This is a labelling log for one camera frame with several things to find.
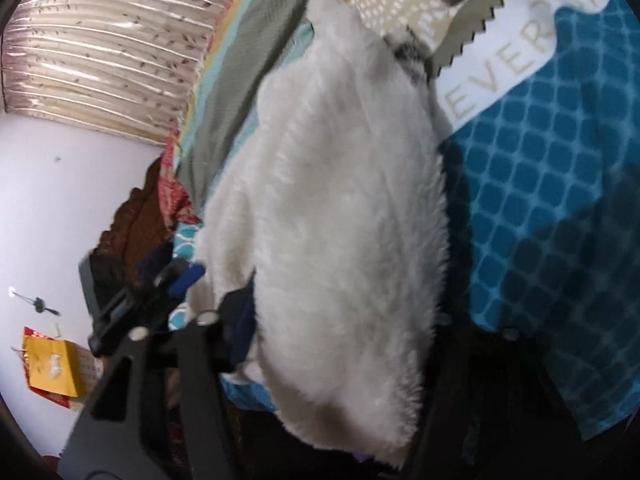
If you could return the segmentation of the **white fluffy fleece garment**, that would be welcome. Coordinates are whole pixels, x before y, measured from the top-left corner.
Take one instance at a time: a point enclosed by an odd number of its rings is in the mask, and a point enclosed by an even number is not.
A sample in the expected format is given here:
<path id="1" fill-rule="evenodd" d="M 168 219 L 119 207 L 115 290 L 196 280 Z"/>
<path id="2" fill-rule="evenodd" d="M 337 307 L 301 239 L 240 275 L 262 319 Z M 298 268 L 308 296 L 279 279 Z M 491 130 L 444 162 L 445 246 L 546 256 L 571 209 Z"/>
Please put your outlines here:
<path id="1" fill-rule="evenodd" d="M 408 30 L 309 0 L 314 38 L 271 72 L 258 125 L 209 197 L 192 314 L 252 285 L 254 362 L 276 412 L 317 448 L 405 463 L 448 258 L 445 176 Z"/>

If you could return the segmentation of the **brown carved wooden headboard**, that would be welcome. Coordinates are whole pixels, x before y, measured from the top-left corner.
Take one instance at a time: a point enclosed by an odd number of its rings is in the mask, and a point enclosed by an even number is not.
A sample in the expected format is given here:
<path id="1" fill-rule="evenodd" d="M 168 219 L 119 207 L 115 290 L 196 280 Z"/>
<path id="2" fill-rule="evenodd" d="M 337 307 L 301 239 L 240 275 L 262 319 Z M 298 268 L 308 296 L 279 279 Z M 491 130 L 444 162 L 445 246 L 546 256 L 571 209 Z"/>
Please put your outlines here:
<path id="1" fill-rule="evenodd" d="M 117 208 L 111 226 L 90 252 L 96 286 L 114 294 L 126 285 L 152 282 L 168 263 L 171 232 L 160 213 L 158 178 L 160 159 L 146 170 L 144 183 L 133 188 Z"/>

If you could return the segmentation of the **beige patterned curtain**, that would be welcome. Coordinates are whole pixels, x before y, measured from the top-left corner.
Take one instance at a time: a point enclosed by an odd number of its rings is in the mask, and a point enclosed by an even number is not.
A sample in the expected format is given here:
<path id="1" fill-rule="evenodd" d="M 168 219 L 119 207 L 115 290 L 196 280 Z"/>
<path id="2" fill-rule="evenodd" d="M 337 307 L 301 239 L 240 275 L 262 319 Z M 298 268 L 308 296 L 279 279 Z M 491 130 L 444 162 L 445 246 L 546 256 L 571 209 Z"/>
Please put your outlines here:
<path id="1" fill-rule="evenodd" d="M 18 0 L 1 34 L 7 113 L 162 145 L 232 0 Z"/>

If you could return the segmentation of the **multicolour patchwork quilt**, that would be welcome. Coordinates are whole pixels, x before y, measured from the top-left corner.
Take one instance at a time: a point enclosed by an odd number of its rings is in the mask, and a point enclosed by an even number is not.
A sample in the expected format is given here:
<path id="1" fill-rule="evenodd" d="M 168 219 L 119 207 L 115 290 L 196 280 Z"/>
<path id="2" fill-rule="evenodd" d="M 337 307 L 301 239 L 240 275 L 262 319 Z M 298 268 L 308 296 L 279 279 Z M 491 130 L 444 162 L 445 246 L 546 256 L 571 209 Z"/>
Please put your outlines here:
<path id="1" fill-rule="evenodd" d="M 539 337 L 584 438 L 639 402 L 639 22 L 626 0 L 340 0 L 422 64 L 445 176 L 437 313 Z M 309 0 L 236 0 L 207 52 L 169 166 L 193 246 L 257 95 L 314 38 Z M 254 362 L 224 381 L 276 410 Z"/>

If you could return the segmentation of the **black wall hook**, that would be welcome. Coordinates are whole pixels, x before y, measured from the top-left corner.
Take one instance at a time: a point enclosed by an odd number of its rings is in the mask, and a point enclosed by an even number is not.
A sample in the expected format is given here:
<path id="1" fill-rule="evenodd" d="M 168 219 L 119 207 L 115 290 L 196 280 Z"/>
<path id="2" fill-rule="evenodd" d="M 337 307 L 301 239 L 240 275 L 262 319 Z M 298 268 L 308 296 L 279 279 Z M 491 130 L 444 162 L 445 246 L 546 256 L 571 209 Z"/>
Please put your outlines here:
<path id="1" fill-rule="evenodd" d="M 10 286 L 8 288 L 8 295 L 10 298 L 17 298 L 19 300 L 24 301 L 25 304 L 29 304 L 32 306 L 37 313 L 50 313 L 55 316 L 60 316 L 61 313 L 58 310 L 52 309 L 47 306 L 46 302 L 40 298 L 30 298 L 29 296 L 24 296 L 20 294 L 15 287 Z"/>

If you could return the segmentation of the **yellow red wall calendar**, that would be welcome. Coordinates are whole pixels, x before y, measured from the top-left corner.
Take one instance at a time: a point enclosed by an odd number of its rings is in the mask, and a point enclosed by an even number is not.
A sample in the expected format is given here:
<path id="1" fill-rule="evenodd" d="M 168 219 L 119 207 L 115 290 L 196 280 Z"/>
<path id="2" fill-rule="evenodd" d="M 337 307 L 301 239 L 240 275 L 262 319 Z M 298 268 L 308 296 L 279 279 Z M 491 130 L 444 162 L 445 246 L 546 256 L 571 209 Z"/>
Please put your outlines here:
<path id="1" fill-rule="evenodd" d="M 80 412 L 103 374 L 103 363 L 92 353 L 66 339 L 24 327 L 21 347 L 27 388 L 62 408 Z"/>

